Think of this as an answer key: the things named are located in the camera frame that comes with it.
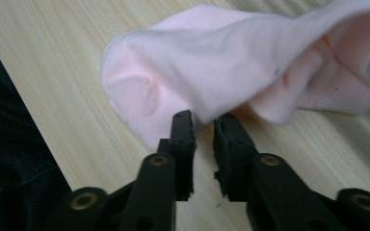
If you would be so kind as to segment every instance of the dark clothing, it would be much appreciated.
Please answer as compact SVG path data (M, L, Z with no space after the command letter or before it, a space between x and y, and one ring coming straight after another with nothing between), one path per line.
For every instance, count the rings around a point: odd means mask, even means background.
M41 230L69 192L0 62L0 230Z

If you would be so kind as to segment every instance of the pink sock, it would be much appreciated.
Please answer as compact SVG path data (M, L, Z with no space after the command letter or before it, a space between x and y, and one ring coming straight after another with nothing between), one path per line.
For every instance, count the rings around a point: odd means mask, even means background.
M370 0L297 17L199 5L116 37L102 84L152 148L188 109L197 130L246 102L274 123L297 108L361 114L370 106Z

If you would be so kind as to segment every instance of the light wood surface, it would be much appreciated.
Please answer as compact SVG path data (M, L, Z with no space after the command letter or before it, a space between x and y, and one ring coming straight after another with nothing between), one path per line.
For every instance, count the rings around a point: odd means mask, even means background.
M0 0L0 58L73 189L112 192L135 179L145 148L109 106L100 85L101 54L118 34L194 6L304 13L306 0ZM261 152L285 158L311 189L335 197L370 191L370 111L352 116L296 112L289 125L234 112ZM212 126L198 135L196 193L178 203L177 230L250 230L244 203L222 198L213 179Z

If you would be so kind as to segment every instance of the brass screw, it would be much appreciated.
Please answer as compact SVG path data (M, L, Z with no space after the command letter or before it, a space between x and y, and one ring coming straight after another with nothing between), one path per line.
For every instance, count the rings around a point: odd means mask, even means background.
M260 158L260 161L266 166L275 167L275 166L280 165L280 161L272 156L264 156Z
M353 194L351 201L356 204L359 208L370 212L370 197L361 193Z
M163 156L156 156L149 161L154 166L163 166L168 162L168 159Z
M71 201L70 207L73 210L85 210L92 207L95 202L97 202L97 195L92 192L84 192L76 197Z

